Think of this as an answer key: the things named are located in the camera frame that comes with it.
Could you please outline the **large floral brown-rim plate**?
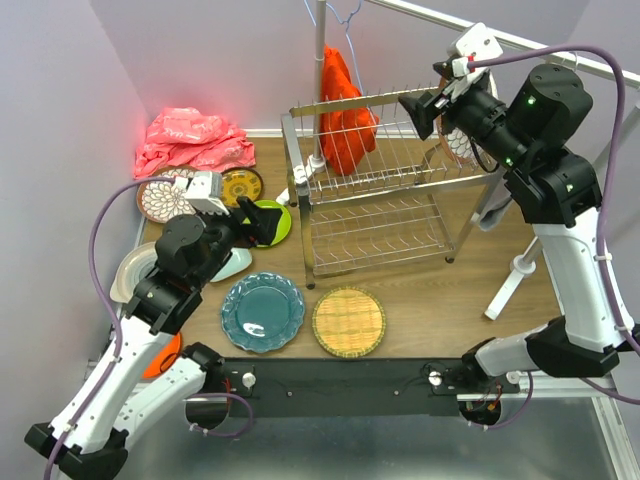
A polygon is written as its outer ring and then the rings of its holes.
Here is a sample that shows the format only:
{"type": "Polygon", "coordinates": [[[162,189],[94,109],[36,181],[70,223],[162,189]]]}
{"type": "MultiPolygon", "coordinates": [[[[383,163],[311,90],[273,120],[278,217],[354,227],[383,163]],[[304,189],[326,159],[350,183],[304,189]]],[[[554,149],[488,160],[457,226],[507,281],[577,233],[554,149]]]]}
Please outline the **large floral brown-rim plate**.
{"type": "Polygon", "coordinates": [[[435,125],[442,149],[456,164],[480,167],[486,173],[493,173],[497,169],[496,162],[491,160],[476,143],[471,142],[462,131],[451,129],[446,132],[442,116],[436,119],[435,125]]]}

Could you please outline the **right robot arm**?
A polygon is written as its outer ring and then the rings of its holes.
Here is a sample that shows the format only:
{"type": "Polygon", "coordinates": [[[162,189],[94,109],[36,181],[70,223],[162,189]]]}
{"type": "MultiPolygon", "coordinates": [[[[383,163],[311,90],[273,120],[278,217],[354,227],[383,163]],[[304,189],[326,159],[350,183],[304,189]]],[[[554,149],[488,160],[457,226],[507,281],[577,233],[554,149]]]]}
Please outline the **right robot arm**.
{"type": "Polygon", "coordinates": [[[441,121],[502,168],[511,199],[542,244],[563,312],[531,331],[476,345],[442,373],[442,381],[480,392],[511,371],[602,377],[639,329],[624,307],[598,229],[605,205],[596,171],[566,147],[592,97],[576,73],[553,64],[534,67],[511,104],[492,96],[487,82],[487,74],[477,72],[463,93],[451,80],[439,93],[402,95],[399,103],[421,138],[441,121]]]}

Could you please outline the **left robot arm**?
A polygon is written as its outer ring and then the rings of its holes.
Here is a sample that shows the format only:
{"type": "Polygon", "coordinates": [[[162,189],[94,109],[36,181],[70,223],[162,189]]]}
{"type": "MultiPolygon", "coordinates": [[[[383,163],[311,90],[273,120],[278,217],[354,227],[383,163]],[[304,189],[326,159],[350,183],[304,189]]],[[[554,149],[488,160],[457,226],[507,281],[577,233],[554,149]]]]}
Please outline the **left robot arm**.
{"type": "Polygon", "coordinates": [[[201,292],[229,261],[233,247],[270,244],[281,212],[242,197],[230,213],[179,215],[155,243],[154,269],[134,289],[115,321],[115,338],[73,400],[25,442],[70,479],[113,479],[133,445],[178,403],[214,393],[221,357],[202,344],[143,390],[135,389],[151,361],[202,302],[201,292]]]}

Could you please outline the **steel two-tier dish rack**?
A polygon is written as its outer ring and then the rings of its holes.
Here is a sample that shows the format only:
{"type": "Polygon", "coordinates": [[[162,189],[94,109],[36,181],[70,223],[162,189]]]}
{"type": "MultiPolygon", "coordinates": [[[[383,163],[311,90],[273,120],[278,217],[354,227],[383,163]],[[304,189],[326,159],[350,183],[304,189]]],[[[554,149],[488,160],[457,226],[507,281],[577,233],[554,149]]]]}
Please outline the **steel two-tier dish rack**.
{"type": "Polygon", "coordinates": [[[475,159],[462,162],[436,135],[421,140],[398,103],[384,93],[291,108],[281,117],[287,187],[299,211],[307,288],[365,268],[441,257],[453,263],[500,177],[475,159]],[[341,123],[323,133],[331,113],[365,107],[374,148],[350,175],[332,171],[323,150],[364,128],[341,123]]]}

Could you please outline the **lime green plate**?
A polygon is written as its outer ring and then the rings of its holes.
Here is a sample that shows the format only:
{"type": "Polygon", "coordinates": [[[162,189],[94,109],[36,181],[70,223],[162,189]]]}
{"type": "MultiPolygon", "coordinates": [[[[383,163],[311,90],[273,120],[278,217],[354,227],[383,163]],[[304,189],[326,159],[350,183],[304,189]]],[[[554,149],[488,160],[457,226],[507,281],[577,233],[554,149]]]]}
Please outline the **lime green plate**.
{"type": "Polygon", "coordinates": [[[238,224],[239,248],[266,248],[286,237],[292,224],[289,211],[275,200],[251,201],[240,197],[239,207],[230,211],[231,220],[238,224]]]}

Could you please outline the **yellow patterned dark plate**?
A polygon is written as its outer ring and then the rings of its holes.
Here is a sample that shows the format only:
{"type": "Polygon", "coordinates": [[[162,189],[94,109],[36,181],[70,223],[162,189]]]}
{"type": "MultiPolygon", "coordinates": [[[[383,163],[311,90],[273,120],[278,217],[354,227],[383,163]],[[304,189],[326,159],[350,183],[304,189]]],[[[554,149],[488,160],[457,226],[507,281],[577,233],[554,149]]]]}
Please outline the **yellow patterned dark plate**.
{"type": "Polygon", "coordinates": [[[251,168],[232,168],[222,174],[221,200],[225,206],[236,208],[239,197],[259,200],[264,190],[261,175],[251,168]]]}

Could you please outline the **orange cloth on hanger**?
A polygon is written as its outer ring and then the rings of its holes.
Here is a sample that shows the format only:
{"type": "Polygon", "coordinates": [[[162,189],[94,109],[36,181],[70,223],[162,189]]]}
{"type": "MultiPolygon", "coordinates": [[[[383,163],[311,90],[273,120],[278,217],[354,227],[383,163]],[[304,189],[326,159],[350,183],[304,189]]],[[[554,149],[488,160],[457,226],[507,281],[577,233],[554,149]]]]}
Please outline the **orange cloth on hanger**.
{"type": "MultiPolygon", "coordinates": [[[[338,49],[324,47],[322,100],[359,98],[349,69],[338,49]]],[[[367,107],[324,113],[320,117],[320,146],[326,161],[337,175],[353,174],[366,153],[376,148],[379,117],[367,107]]]]}

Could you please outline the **teal scalloped plate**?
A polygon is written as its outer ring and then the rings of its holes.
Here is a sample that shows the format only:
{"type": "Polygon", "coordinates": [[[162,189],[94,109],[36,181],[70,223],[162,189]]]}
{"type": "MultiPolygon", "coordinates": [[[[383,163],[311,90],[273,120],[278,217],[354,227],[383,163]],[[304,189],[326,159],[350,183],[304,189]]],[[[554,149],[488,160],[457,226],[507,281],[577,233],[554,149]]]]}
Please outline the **teal scalloped plate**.
{"type": "Polygon", "coordinates": [[[231,287],[220,309],[221,328],[236,347],[264,354],[293,340],[305,313],[304,296],[292,280],[259,272],[231,287]]]}

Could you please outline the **small floral brown-rim plate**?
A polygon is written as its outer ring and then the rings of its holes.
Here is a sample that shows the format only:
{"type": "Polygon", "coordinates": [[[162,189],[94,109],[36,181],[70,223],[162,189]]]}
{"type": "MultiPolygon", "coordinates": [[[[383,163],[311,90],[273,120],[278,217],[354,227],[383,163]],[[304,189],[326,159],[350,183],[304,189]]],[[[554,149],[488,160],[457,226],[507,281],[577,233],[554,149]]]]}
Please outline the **small floral brown-rim plate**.
{"type": "Polygon", "coordinates": [[[164,224],[173,217],[194,214],[195,208],[186,199],[186,191],[196,170],[192,167],[165,167],[157,170],[153,177],[180,180],[144,181],[137,190],[137,206],[149,221],[164,224]]]}

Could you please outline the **pink plastic bag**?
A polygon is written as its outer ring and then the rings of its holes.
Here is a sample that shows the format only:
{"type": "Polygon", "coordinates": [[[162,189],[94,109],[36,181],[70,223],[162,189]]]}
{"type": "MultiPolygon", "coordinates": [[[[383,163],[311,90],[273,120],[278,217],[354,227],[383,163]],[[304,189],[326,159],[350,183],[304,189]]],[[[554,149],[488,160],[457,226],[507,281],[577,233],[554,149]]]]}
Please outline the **pink plastic bag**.
{"type": "Polygon", "coordinates": [[[188,166],[222,173],[255,165],[254,144],[233,122],[192,107],[165,108],[136,149],[133,177],[151,177],[163,168],[188,166]]]}

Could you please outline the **grey hanging towel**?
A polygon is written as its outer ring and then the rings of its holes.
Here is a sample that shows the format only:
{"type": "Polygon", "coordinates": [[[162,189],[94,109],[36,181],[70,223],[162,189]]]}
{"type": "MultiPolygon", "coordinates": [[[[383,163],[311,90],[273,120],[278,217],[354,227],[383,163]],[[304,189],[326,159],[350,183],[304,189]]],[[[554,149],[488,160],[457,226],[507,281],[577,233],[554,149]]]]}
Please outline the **grey hanging towel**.
{"type": "Polygon", "coordinates": [[[483,210],[479,219],[478,227],[480,230],[488,232],[494,229],[502,221],[512,203],[513,200],[511,197],[490,201],[487,207],[483,210]]]}

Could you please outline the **white ringed grey plate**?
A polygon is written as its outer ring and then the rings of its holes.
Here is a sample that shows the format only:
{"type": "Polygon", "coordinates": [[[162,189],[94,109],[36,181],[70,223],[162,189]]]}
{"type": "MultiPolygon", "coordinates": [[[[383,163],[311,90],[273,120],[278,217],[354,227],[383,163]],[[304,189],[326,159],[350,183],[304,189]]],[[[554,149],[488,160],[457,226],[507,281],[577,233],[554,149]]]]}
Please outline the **white ringed grey plate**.
{"type": "Polygon", "coordinates": [[[117,303],[129,302],[136,285],[153,270],[156,260],[154,242],[145,243],[129,252],[117,269],[110,288],[110,298],[117,303]]]}

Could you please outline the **orange plate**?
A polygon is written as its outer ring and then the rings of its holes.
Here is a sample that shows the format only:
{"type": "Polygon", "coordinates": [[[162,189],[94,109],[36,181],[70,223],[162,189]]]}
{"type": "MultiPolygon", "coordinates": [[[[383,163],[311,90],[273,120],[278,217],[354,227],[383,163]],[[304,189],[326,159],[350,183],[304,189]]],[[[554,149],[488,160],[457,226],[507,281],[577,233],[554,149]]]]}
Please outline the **orange plate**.
{"type": "Polygon", "coordinates": [[[177,360],[182,350],[182,334],[177,333],[173,339],[150,362],[144,373],[143,380],[151,380],[165,373],[177,360]]]}

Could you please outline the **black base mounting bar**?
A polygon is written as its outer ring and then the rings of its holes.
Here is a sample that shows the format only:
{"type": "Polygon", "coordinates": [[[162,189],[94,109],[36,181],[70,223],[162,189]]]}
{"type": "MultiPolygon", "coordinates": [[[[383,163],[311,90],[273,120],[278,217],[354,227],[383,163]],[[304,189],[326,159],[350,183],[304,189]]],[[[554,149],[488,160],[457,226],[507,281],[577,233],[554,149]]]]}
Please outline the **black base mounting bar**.
{"type": "Polygon", "coordinates": [[[455,358],[226,358],[207,374],[205,393],[247,400],[256,418],[456,416],[458,399],[515,394],[505,376],[470,388],[448,378],[455,358]]]}

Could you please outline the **white clothes rack frame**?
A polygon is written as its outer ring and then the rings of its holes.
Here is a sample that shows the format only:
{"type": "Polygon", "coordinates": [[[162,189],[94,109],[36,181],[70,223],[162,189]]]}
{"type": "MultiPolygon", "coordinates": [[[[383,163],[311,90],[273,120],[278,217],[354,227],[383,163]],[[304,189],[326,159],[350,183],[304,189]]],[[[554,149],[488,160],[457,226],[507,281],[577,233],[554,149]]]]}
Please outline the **white clothes rack frame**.
{"type": "MultiPolygon", "coordinates": [[[[315,27],[316,37],[316,46],[315,53],[315,67],[316,67],[316,78],[314,80],[314,89],[317,90],[314,93],[318,94],[321,90],[321,74],[322,68],[324,65],[324,60],[320,58],[322,54],[323,44],[325,42],[325,24],[326,24],[326,8],[329,6],[330,11],[333,12],[337,22],[345,26],[345,35],[348,37],[348,26],[350,25],[350,21],[353,15],[356,15],[362,6],[362,1],[359,1],[358,7],[350,13],[350,15],[346,19],[341,19],[340,16],[336,13],[335,9],[331,4],[327,4],[326,1],[316,1],[316,8],[319,9],[318,19],[320,21],[319,25],[316,24],[316,14],[313,13],[311,6],[309,5],[309,1],[303,1],[306,7],[309,18],[315,27]]],[[[469,20],[464,20],[462,18],[458,18],[449,14],[445,14],[443,12],[439,12],[427,7],[422,7],[419,5],[412,4],[408,1],[367,1],[375,5],[379,5],[381,7],[400,12],[406,15],[410,15],[422,20],[426,20],[435,25],[440,25],[445,28],[464,32],[464,30],[470,28],[474,23],[469,20]]],[[[518,51],[534,51],[546,48],[547,46],[536,42],[533,40],[529,40],[514,34],[502,32],[500,30],[496,30],[488,27],[488,31],[490,35],[501,45],[512,48],[518,51]]],[[[554,61],[558,61],[560,63],[564,63],[566,66],[571,65],[573,68],[577,70],[581,70],[586,73],[590,73],[592,75],[596,75],[600,78],[612,79],[614,80],[613,71],[610,66],[603,66],[599,62],[595,60],[587,60],[586,58],[580,57],[577,53],[577,50],[569,49],[569,53],[559,53],[556,52],[551,54],[550,57],[554,61]]],[[[622,70],[625,85],[630,88],[635,88],[639,91],[639,74],[632,73],[630,71],[622,70]]],[[[622,124],[620,145],[626,140],[626,138],[634,131],[639,122],[639,104],[636,104],[632,114],[629,114],[628,118],[622,124]]],[[[606,160],[606,154],[608,153],[608,149],[602,151],[602,153],[598,157],[598,161],[602,162],[606,160]]],[[[311,176],[315,172],[320,172],[325,167],[325,160],[321,158],[319,153],[313,153],[311,157],[306,161],[302,162],[302,179],[309,180],[311,176]]],[[[293,197],[295,195],[295,185],[289,186],[283,190],[283,192],[276,197],[276,201],[281,205],[289,205],[292,208],[296,206],[293,197]]],[[[532,276],[536,270],[536,261],[539,256],[542,254],[542,246],[539,242],[539,239],[534,238],[527,249],[520,255],[517,255],[511,261],[511,271],[502,284],[502,286],[498,289],[496,295],[489,303],[487,309],[484,312],[484,315],[491,319],[496,320],[500,313],[503,311],[504,307],[507,305],[513,294],[515,293],[518,286],[521,282],[532,276]]]]}

